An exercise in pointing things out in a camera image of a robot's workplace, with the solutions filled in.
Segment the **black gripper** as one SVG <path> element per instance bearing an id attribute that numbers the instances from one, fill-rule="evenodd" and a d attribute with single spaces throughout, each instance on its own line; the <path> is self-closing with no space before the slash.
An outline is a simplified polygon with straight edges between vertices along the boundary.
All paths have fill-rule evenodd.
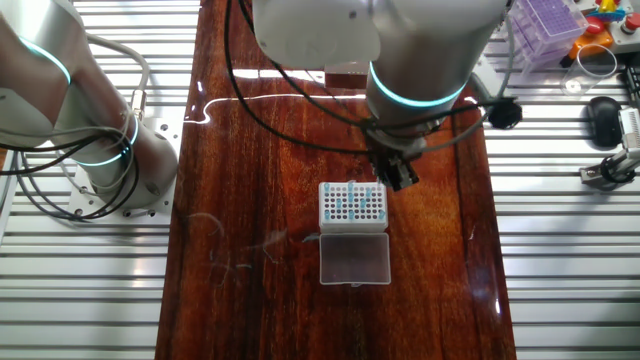
<path id="1" fill-rule="evenodd" d="M 394 192 L 405 189 L 416 184 L 419 181 L 413 167 L 410 165 L 412 161 L 419 158 L 418 153 L 411 153 L 393 149 L 379 143 L 368 145 L 371 152 L 369 161 L 372 169 L 381 184 Z M 400 163 L 396 168 L 390 167 L 395 163 Z"/>

